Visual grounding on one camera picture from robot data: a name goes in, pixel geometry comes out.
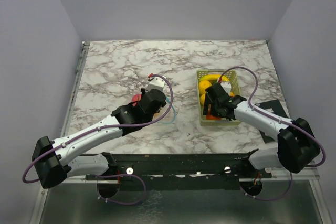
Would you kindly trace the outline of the yellow lemon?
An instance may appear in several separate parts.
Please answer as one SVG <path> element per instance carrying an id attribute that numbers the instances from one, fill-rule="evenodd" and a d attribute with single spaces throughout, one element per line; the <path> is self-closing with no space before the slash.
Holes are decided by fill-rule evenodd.
<path id="1" fill-rule="evenodd" d="M 200 102 L 200 105 L 201 106 L 204 106 L 204 103 L 205 103 L 205 97 L 206 97 L 206 94 L 203 93 L 200 98 L 199 98 L 199 102 Z"/>
<path id="2" fill-rule="evenodd" d="M 212 84 L 208 80 L 203 80 L 198 83 L 199 94 L 203 95 L 206 93 L 206 89 L 209 88 Z"/>

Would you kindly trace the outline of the red apple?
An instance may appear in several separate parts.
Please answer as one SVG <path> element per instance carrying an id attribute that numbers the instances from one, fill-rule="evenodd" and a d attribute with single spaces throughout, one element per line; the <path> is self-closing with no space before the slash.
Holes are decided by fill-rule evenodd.
<path id="1" fill-rule="evenodd" d="M 133 106 L 136 106 L 136 104 L 141 100 L 141 94 L 136 94 L 132 97 L 131 102 Z"/>

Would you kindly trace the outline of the yellow banana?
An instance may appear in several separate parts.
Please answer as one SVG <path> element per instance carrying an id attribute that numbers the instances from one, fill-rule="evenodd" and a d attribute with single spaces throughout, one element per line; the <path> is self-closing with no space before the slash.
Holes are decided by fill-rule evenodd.
<path id="1" fill-rule="evenodd" d="M 207 74 L 199 79 L 199 82 L 201 81 L 218 81 L 221 77 L 220 74 Z M 230 82 L 230 80 L 226 76 L 222 76 L 222 81 L 224 82 Z"/>

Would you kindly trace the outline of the pale green plastic basket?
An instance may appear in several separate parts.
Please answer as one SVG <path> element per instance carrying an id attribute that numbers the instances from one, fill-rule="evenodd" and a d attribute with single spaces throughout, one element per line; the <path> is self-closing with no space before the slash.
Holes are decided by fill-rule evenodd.
<path id="1" fill-rule="evenodd" d="M 196 71 L 196 87 L 197 92 L 199 92 L 198 83 L 200 79 L 208 74 L 222 74 L 224 71 L 220 69 L 199 69 Z M 240 85 L 238 81 L 238 75 L 235 70 L 230 70 L 229 72 L 225 73 L 226 76 L 231 83 L 231 92 L 234 95 L 241 95 Z M 238 126 L 240 121 L 230 121 L 227 119 L 221 120 L 208 120 L 205 115 L 203 115 L 203 106 L 199 104 L 198 106 L 199 111 L 199 122 L 201 126 Z"/>

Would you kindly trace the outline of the orange tangerine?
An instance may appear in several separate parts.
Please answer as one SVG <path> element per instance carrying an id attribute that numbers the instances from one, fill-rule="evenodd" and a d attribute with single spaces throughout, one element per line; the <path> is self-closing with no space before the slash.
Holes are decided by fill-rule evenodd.
<path id="1" fill-rule="evenodd" d="M 211 114 L 211 106 L 208 107 L 207 115 L 206 115 L 207 120 L 221 120 L 221 117 L 213 116 Z"/>

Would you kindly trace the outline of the clear zip top bag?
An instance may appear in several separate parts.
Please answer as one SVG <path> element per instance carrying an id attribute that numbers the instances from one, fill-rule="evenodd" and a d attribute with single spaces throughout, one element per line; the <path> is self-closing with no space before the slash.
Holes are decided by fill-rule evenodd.
<path id="1" fill-rule="evenodd" d="M 160 113 L 161 116 L 162 116 L 166 111 L 168 111 L 168 113 L 166 114 L 166 116 L 165 116 L 163 119 L 159 120 L 158 123 L 159 123 L 159 124 L 172 124 L 172 123 L 174 123 L 175 120 L 176 120 L 177 113 L 176 113 L 176 110 L 175 110 L 175 108 L 174 108 L 173 105 L 172 105 L 171 108 L 168 110 L 168 107 L 169 107 L 169 105 L 170 105 L 170 103 L 171 103 L 170 98 L 169 98 L 169 97 L 166 97 L 166 100 L 165 100 L 165 101 L 166 101 L 166 106 L 163 107 L 163 108 L 160 108 L 160 110 L 159 110 L 158 113 Z"/>

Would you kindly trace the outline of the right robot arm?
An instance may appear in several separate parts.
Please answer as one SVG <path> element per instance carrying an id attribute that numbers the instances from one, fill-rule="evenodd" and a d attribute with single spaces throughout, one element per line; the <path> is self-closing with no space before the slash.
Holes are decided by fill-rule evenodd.
<path id="1" fill-rule="evenodd" d="M 306 120 L 292 120 L 257 108 L 240 95 L 230 96 L 221 83 L 205 90 L 203 114 L 247 123 L 277 142 L 277 147 L 254 151 L 241 164 L 246 177 L 254 177 L 264 168 L 283 167 L 297 174 L 321 153 Z"/>

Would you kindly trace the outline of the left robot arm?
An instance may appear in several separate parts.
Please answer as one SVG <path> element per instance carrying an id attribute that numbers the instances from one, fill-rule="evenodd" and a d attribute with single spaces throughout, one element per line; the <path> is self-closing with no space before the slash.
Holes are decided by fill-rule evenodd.
<path id="1" fill-rule="evenodd" d="M 111 155 L 87 155 L 85 152 L 150 125 L 154 115 L 165 105 L 166 96 L 162 91 L 143 91 L 138 102 L 118 107 L 85 130 L 54 140 L 41 137 L 31 160 L 42 188 L 55 187 L 72 176 L 101 175 L 104 179 L 112 178 L 116 166 L 112 163 Z"/>

